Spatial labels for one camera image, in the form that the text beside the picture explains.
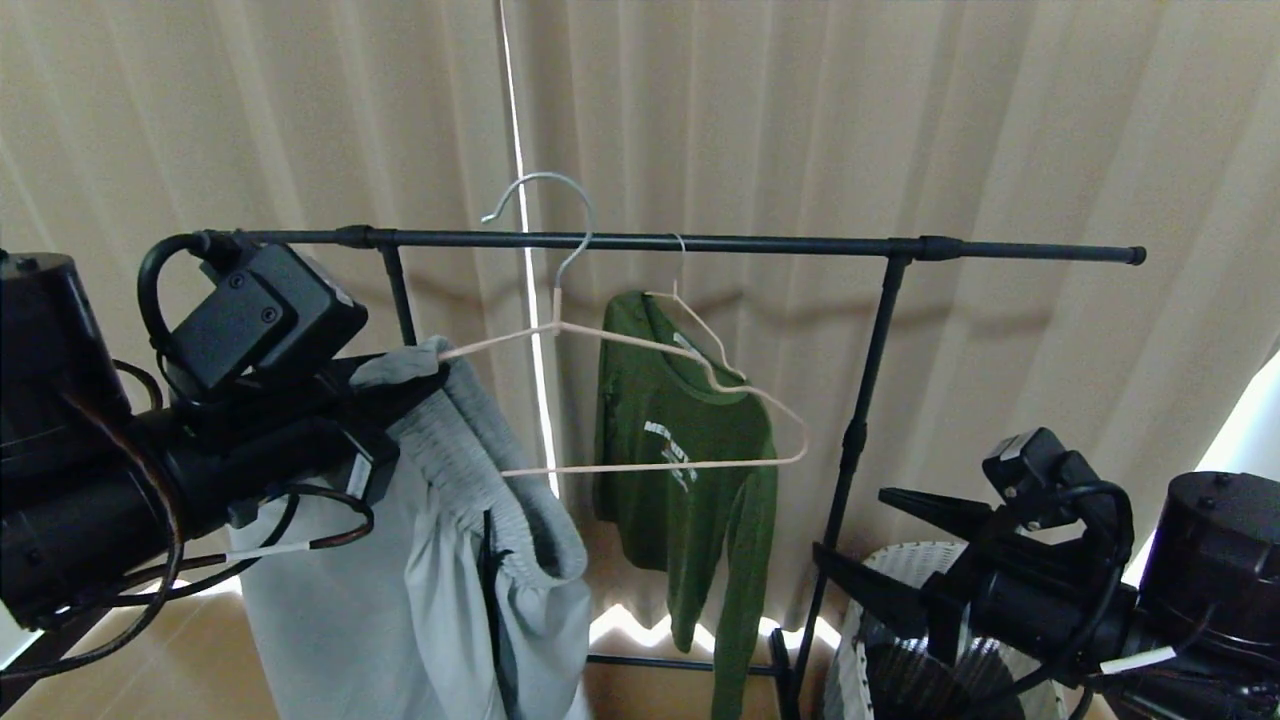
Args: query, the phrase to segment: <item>clothes hanger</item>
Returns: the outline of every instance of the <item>clothes hanger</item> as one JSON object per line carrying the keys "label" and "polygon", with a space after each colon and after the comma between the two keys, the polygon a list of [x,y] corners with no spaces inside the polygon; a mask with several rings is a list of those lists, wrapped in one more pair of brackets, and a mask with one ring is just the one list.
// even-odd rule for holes
{"label": "clothes hanger", "polygon": [[480,342],[465,345],[462,347],[456,347],[453,350],[447,350],[440,354],[439,356],[440,360],[453,360],[456,357],[471,355],[472,352],[479,352],[480,350],[488,350],[490,347],[494,347],[495,345],[502,345],[508,341],[520,340],[534,334],[552,333],[552,336],[554,337],[559,336],[561,332],[570,332],[575,334],[595,337],[602,341],[621,342],[636,347],[645,347],[649,350],[655,350],[658,352],[666,352],[667,355],[677,355],[680,357],[686,357],[689,360],[692,360],[694,363],[698,363],[703,368],[703,373],[707,375],[708,384],[710,384],[710,387],[717,392],[722,393],[742,392],[748,395],[754,395],[760,400],[765,401],[767,404],[772,405],[773,407],[778,409],[783,415],[791,418],[800,427],[801,443],[799,452],[796,452],[795,455],[791,455],[790,457],[781,457],[773,460],[763,460],[763,459],[704,460],[699,462],[646,462],[637,465],[571,465],[567,468],[531,468],[527,470],[503,470],[502,477],[511,478],[516,475],[547,475],[550,473],[564,473],[564,474],[630,473],[636,470],[680,470],[680,469],[703,469],[703,468],[776,468],[781,465],[791,465],[792,462],[797,462],[800,459],[803,459],[809,452],[809,425],[804,421],[803,418],[800,418],[800,415],[796,415],[794,410],[783,405],[772,395],[751,386],[740,386],[740,387],[722,386],[719,380],[716,378],[716,369],[705,357],[703,357],[698,352],[691,352],[682,347],[673,347],[669,345],[663,345],[660,342],[641,340],[627,334],[602,331],[586,325],[579,325],[575,323],[566,323],[564,320],[561,319],[561,307],[563,300],[561,281],[564,277],[564,270],[570,266],[571,263],[573,263],[573,260],[577,259],[579,255],[586,251],[586,246],[591,242],[591,238],[595,236],[595,206],[591,204],[591,199],[588,197],[586,191],[582,190],[582,186],[580,186],[572,178],[563,176],[561,173],[552,173],[552,172],[529,173],[526,176],[517,178],[516,182],[511,183],[507,187],[507,192],[502,193],[502,199],[498,200],[498,206],[494,209],[494,211],[481,218],[480,222],[490,223],[499,215],[502,215],[502,211],[507,208],[507,201],[511,200],[512,193],[515,193],[520,186],[535,179],[554,179],[570,186],[571,188],[573,188],[575,192],[577,192],[579,197],[582,199],[582,206],[586,209],[586,233],[582,237],[582,242],[577,246],[576,250],[573,250],[573,252],[570,254],[568,258],[564,259],[563,263],[561,263],[559,269],[556,270],[556,284],[552,287],[552,322],[534,328],[524,329],[516,333],[504,334],[502,337],[483,340]]}
{"label": "clothes hanger", "polygon": [[664,297],[667,300],[673,300],[676,305],[680,305],[681,310],[685,311],[685,315],[692,318],[694,322],[698,323],[698,327],[703,328],[703,332],[709,334],[710,338],[716,342],[716,347],[718,347],[721,351],[721,365],[723,365],[724,369],[728,370],[730,373],[737,375],[739,379],[746,380],[746,373],[739,370],[733,365],[730,365],[728,354],[724,352],[724,343],[721,341],[719,336],[716,334],[716,331],[713,331],[710,325],[708,325],[707,322],[698,315],[698,313],[694,313],[694,309],[690,307],[682,297],[680,297],[680,278],[685,277],[685,258],[689,255],[689,249],[685,247],[685,238],[680,237],[680,233],[671,233],[671,234],[676,236],[676,240],[680,241],[680,269],[676,272],[676,278],[671,281],[671,292],[645,291],[645,295],[649,297]]}

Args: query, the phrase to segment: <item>laundry basket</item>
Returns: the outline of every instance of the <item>laundry basket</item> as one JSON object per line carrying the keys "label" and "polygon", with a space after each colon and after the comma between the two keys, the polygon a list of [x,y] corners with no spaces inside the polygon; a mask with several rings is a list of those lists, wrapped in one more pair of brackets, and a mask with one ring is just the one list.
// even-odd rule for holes
{"label": "laundry basket", "polygon": [[[964,548],[954,542],[893,544],[876,551],[865,565],[920,587],[934,571],[950,568]],[[968,700],[984,697],[1039,665],[996,639],[961,638],[961,657],[947,667],[928,656],[927,638],[896,638],[856,602],[849,603],[841,638],[823,694],[826,720],[874,720],[877,705],[881,720],[893,720],[886,717],[891,714],[931,716],[929,707],[945,707],[956,693]],[[1061,688],[1042,683],[991,717],[1061,720],[1065,715]]]}

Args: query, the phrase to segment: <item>vertical rack pole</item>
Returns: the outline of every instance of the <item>vertical rack pole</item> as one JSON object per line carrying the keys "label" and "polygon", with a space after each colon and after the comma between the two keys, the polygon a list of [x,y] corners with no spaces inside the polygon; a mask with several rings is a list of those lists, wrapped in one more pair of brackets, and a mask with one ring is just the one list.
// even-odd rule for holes
{"label": "vertical rack pole", "polygon": [[[858,400],[854,404],[854,416],[845,428],[845,437],[840,452],[840,474],[836,477],[836,493],[831,502],[831,512],[827,516],[827,530],[822,536],[822,544],[835,548],[840,539],[840,528],[845,523],[845,510],[849,505],[849,491],[854,484],[854,473],[858,471],[858,461],[863,456],[867,446],[867,414],[870,411],[872,392],[876,389],[876,379],[879,375],[881,360],[884,357],[884,342],[888,338],[890,323],[893,320],[893,306],[897,304],[897,291],[902,287],[902,275],[906,266],[911,264],[911,258],[905,254],[892,254],[888,265],[884,268],[884,282],[881,290],[879,306],[876,309],[876,323],[872,325],[872,340],[867,346],[867,363],[863,365],[863,379],[858,386]],[[791,702],[799,706],[800,688],[804,685],[805,665],[809,662],[809,652],[813,650],[813,633],[818,623],[818,612],[822,610],[822,598],[827,591],[827,575],[818,570],[818,578],[813,588],[813,601],[809,603],[809,616],[804,624],[804,638],[800,641],[800,653],[796,655],[796,664],[791,671]]]}
{"label": "vertical rack pole", "polygon": [[417,345],[417,332],[413,331],[413,309],[408,304],[408,287],[404,286],[404,264],[401,263],[399,246],[380,242],[378,252],[383,255],[387,277],[392,281],[392,300],[396,301],[396,319],[401,324],[401,341],[404,345]]}

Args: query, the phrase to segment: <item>tan floor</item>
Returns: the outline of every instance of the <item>tan floor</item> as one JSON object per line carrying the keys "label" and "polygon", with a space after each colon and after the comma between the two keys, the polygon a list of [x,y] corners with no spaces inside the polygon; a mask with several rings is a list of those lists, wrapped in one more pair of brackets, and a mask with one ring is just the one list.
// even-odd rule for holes
{"label": "tan floor", "polygon": [[[134,616],[118,611],[76,651],[100,644]],[[605,637],[596,652],[685,657],[667,644],[637,647],[626,638]],[[704,659],[699,655],[691,659]],[[768,662],[762,643],[760,664]],[[829,651],[815,647],[814,673],[806,683],[803,712],[814,717]],[[595,716],[604,720],[704,720],[710,708],[709,673],[589,665],[585,675]],[[777,717],[773,680],[748,682],[742,716]],[[223,593],[165,609],[137,641],[101,662],[36,684],[5,720],[278,720],[262,675],[248,619],[238,594]],[[1089,714],[1102,720],[1101,708]]]}

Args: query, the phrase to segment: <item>hanger hook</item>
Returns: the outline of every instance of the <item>hanger hook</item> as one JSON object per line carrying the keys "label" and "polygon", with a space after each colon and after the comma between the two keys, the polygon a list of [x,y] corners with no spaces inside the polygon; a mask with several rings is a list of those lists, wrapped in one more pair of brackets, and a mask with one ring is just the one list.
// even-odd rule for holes
{"label": "hanger hook", "polygon": [[671,234],[680,241],[680,268],[676,269],[676,279],[671,281],[671,293],[680,295],[680,281],[685,277],[685,259],[689,258],[689,247],[685,246],[685,238],[680,237],[678,232]]}
{"label": "hanger hook", "polygon": [[553,173],[553,172],[549,172],[549,170],[541,170],[541,172],[529,173],[529,174],[521,176],[521,177],[516,178],[516,182],[513,182],[509,186],[507,186],[507,192],[502,193],[502,199],[498,200],[498,206],[494,208],[493,213],[489,213],[484,218],[480,218],[480,222],[488,224],[488,223],[492,223],[493,220],[497,220],[498,217],[502,215],[502,211],[507,208],[507,201],[511,200],[511,196],[512,196],[512,193],[516,192],[516,188],[518,188],[520,186],[525,184],[526,182],[535,181],[535,179],[553,179],[553,181],[559,181],[559,182],[562,182],[562,183],[572,187],[573,191],[577,192],[577,196],[582,199],[582,206],[586,208],[586,234],[582,236],[582,242],[577,246],[577,249],[573,250],[573,252],[570,252],[568,258],[566,258],[564,261],[561,263],[559,269],[556,270],[556,290],[559,290],[559,287],[561,287],[561,278],[564,275],[564,270],[568,268],[570,263],[572,263],[573,260],[576,260],[577,256],[581,255],[586,250],[588,243],[591,242],[591,237],[595,236],[595,206],[591,205],[591,199],[586,195],[586,191],[582,190],[582,186],[577,184],[577,181],[575,181],[573,178],[571,178],[568,176],[563,176],[561,173]]}

